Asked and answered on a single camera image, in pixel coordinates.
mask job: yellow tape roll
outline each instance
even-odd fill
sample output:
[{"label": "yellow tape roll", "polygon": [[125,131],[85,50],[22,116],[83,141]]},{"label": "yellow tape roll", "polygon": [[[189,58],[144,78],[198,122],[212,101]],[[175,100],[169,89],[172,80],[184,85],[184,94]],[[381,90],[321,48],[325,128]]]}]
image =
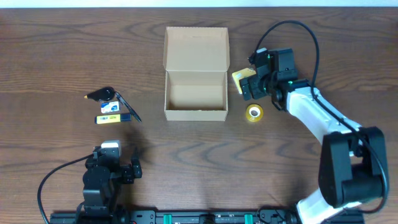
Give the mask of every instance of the yellow tape roll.
[{"label": "yellow tape roll", "polygon": [[251,122],[258,122],[261,120],[262,115],[263,112],[260,105],[252,104],[246,109],[246,118]]}]

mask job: box flap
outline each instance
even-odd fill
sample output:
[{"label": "box flap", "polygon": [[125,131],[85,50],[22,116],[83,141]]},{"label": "box flap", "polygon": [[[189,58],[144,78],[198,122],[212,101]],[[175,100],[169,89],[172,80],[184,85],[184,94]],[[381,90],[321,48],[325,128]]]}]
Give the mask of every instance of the box flap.
[{"label": "box flap", "polygon": [[167,121],[225,121],[228,111],[165,110]]},{"label": "box flap", "polygon": [[220,71],[229,67],[228,29],[166,27],[164,67],[167,71]]}]

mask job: yellow object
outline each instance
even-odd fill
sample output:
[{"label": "yellow object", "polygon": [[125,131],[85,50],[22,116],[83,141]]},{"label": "yellow object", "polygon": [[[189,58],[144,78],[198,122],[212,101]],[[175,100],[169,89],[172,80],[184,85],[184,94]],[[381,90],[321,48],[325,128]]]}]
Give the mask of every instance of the yellow object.
[{"label": "yellow object", "polygon": [[95,117],[96,124],[107,124],[120,122],[120,114],[104,115]]},{"label": "yellow object", "polygon": [[239,91],[239,94],[242,94],[242,88],[241,88],[241,85],[239,84],[239,80],[241,80],[242,78],[246,78],[246,77],[255,75],[255,74],[256,74],[256,71],[254,71],[253,68],[245,68],[240,71],[232,73],[232,78],[235,81],[235,85]]},{"label": "yellow object", "polygon": [[262,118],[262,108],[260,105],[252,104],[246,109],[246,118],[251,122],[258,122]]}]

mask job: wooden table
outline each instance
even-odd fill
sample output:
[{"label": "wooden table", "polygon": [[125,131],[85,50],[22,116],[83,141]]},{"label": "wooden table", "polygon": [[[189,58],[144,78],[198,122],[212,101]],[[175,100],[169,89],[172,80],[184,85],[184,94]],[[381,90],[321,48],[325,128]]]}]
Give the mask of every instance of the wooden table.
[{"label": "wooden table", "polygon": [[[225,122],[168,122],[162,65],[166,26],[228,27],[231,66],[248,67],[260,36],[277,21],[308,24],[320,43],[317,86],[347,117],[386,137],[391,191],[368,223],[398,220],[398,8],[2,9],[0,10],[0,223],[43,223],[42,178],[107,139],[123,143],[123,161],[139,149],[144,176],[120,197],[172,209],[285,206],[317,188],[320,144],[269,98],[260,123],[228,78]],[[300,77],[311,78],[315,48],[285,25],[264,42],[292,47]],[[100,104],[83,96],[113,86],[143,122],[94,124]],[[74,210],[83,201],[84,163],[46,182],[43,203]]]}]

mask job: cardboard box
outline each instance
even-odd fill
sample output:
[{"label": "cardboard box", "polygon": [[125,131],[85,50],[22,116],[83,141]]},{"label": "cardboard box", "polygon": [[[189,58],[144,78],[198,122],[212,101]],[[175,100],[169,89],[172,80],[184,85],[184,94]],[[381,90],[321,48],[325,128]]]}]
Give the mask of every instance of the cardboard box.
[{"label": "cardboard box", "polygon": [[227,28],[167,27],[164,47],[168,121],[225,121]]}]

